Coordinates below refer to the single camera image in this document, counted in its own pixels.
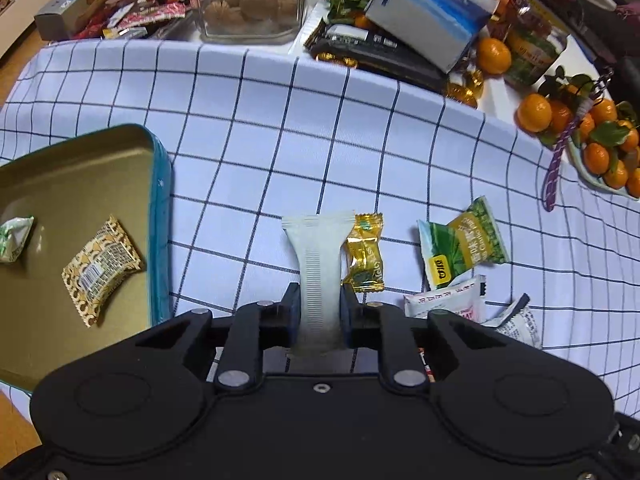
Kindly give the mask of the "loose mandarin orange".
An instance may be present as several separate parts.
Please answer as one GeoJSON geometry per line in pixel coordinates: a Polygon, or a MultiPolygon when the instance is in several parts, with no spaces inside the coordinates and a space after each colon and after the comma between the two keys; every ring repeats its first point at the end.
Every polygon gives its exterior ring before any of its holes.
{"type": "Polygon", "coordinates": [[[538,93],[529,93],[515,112],[520,128],[533,134],[546,130],[551,124],[552,115],[549,101],[538,93]]]}
{"type": "Polygon", "coordinates": [[[512,64],[509,48],[500,40],[487,37],[480,38],[476,46],[477,67],[492,76],[504,74],[512,64]]]}

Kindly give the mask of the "white red snack packet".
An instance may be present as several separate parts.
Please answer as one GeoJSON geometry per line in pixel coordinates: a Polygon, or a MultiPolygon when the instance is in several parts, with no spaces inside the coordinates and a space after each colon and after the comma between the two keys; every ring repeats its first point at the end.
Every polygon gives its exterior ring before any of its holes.
{"type": "Polygon", "coordinates": [[[427,364],[426,354],[424,352],[424,349],[423,348],[419,348],[418,351],[419,351],[420,358],[421,358],[421,361],[423,363],[425,374],[426,374],[426,377],[427,377],[428,381],[431,382],[431,383],[435,382],[435,377],[433,375],[431,367],[429,367],[428,364],[427,364]]]}

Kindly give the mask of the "blue tissue box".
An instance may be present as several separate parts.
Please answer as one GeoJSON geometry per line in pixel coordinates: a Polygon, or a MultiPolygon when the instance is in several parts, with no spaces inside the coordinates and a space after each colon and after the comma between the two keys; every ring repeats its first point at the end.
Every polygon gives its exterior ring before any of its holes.
{"type": "Polygon", "coordinates": [[[448,73],[498,4],[499,0],[370,0],[366,17],[448,73]]]}

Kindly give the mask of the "grey cardboard box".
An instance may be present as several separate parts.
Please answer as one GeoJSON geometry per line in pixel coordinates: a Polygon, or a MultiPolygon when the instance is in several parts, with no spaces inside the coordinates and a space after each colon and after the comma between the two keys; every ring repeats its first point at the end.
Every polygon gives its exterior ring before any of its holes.
{"type": "Polygon", "coordinates": [[[98,0],[50,0],[34,16],[44,41],[69,40],[88,23],[86,13],[98,0]]]}

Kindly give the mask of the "checkered white tablecloth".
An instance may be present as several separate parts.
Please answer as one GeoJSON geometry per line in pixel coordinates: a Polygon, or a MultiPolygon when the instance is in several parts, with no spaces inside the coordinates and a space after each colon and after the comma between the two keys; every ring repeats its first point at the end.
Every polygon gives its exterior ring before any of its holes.
{"type": "Polygon", "coordinates": [[[298,275],[288,214],[378,211],[382,300],[426,286],[416,224],[485,197],[510,259],[482,266],[496,313],[529,296],[544,350],[639,411],[639,206],[588,188],[510,122],[439,94],[304,58],[88,41],[41,50],[1,105],[1,158],[138,124],[172,163],[169,303],[216,315],[279,297],[298,275]]]}

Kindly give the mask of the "white pink hawthorn packet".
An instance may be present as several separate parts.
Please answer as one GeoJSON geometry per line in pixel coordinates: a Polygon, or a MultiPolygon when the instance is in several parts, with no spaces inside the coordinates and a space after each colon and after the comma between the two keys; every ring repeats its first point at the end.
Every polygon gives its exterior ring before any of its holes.
{"type": "Polygon", "coordinates": [[[410,318],[427,318],[433,310],[446,310],[462,318],[483,323],[486,320],[485,295],[486,278],[484,275],[477,275],[457,285],[405,295],[405,315],[410,318]]]}

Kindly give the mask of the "light green fruit tray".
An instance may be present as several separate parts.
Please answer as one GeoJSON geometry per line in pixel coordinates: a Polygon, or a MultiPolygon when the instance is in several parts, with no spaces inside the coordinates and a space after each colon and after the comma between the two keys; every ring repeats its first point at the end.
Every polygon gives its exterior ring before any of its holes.
{"type": "Polygon", "coordinates": [[[608,124],[589,136],[578,131],[567,145],[570,161],[593,188],[639,200],[639,136],[635,128],[608,124]]]}

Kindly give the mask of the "gold candy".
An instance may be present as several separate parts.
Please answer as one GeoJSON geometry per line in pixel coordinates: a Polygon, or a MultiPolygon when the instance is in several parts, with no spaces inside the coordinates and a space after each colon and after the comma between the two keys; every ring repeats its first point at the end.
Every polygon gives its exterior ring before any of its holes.
{"type": "Polygon", "coordinates": [[[383,215],[356,214],[355,223],[346,238],[348,271],[343,282],[355,292],[382,292],[384,266],[378,243],[384,228],[383,215]]]}

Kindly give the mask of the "grey black snack packet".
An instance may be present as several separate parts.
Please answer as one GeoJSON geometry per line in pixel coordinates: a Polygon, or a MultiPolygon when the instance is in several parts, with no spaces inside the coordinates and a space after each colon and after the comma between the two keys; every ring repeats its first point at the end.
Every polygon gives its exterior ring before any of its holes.
{"type": "Polygon", "coordinates": [[[542,340],[533,311],[528,306],[529,300],[529,296],[523,294],[509,307],[503,308],[493,318],[484,321],[483,325],[523,344],[540,349],[542,340]]]}

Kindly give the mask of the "green label glass jar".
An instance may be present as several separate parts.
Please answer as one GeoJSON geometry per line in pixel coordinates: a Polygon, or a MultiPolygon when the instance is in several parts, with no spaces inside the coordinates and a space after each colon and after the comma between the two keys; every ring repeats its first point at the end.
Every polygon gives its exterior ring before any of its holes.
{"type": "Polygon", "coordinates": [[[564,52],[567,30],[530,0],[510,0],[506,46],[511,65],[504,79],[515,88],[532,86],[564,52]]]}

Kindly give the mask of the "teal gold tin box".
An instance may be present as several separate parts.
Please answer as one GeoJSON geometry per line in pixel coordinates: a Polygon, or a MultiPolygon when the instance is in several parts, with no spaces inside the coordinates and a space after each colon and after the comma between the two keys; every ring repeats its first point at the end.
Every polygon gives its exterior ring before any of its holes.
{"type": "Polygon", "coordinates": [[[1,219],[34,217],[20,258],[1,267],[1,380],[26,392],[62,365],[171,318],[171,164],[139,125],[87,133],[1,168],[1,219]],[[62,271],[109,218],[143,260],[87,326],[62,271]]]}

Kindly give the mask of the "plain white snack packet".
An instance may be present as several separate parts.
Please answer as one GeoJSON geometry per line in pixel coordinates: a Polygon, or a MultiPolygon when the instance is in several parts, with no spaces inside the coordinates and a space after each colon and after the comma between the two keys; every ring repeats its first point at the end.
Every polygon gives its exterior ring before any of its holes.
{"type": "Polygon", "coordinates": [[[355,224],[352,211],[282,219],[299,267],[300,319],[294,351],[329,352],[342,346],[342,246],[355,224]]]}

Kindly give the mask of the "brown patterned snack packet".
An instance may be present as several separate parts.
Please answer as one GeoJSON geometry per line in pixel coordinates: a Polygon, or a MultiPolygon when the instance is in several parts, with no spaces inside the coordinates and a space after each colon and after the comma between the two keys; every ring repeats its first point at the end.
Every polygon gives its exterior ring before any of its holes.
{"type": "Polygon", "coordinates": [[[62,281],[81,321],[91,327],[112,292],[129,275],[144,270],[128,233],[112,214],[96,235],[64,266],[62,281]]]}

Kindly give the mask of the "black snack package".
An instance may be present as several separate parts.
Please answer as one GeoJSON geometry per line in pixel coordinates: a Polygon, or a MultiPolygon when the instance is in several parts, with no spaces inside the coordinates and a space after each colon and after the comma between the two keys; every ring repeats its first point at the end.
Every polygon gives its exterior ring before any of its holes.
{"type": "Polygon", "coordinates": [[[304,47],[316,61],[360,68],[435,93],[445,91],[446,75],[386,32],[321,21],[304,47]]]}

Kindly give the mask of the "small green white candy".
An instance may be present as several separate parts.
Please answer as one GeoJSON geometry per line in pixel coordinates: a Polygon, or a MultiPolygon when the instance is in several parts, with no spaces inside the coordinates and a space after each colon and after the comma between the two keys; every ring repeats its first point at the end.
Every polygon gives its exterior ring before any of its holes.
{"type": "Polygon", "coordinates": [[[16,217],[0,226],[0,261],[12,263],[21,255],[29,236],[34,217],[16,217]]]}

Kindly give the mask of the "pile of red snacks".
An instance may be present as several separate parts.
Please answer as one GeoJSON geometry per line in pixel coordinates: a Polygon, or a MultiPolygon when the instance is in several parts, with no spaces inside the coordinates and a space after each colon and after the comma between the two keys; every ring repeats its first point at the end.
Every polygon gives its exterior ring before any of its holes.
{"type": "Polygon", "coordinates": [[[72,38],[143,39],[182,20],[188,10],[189,0],[94,0],[72,38]]]}

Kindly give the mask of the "green yellow snack packet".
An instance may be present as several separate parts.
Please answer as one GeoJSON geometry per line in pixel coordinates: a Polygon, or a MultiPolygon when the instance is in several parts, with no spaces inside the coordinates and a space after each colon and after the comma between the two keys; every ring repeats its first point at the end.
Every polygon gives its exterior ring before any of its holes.
{"type": "Polygon", "coordinates": [[[446,288],[481,263],[509,261],[506,245],[485,196],[448,224],[418,220],[420,252],[429,290],[446,288]]]}

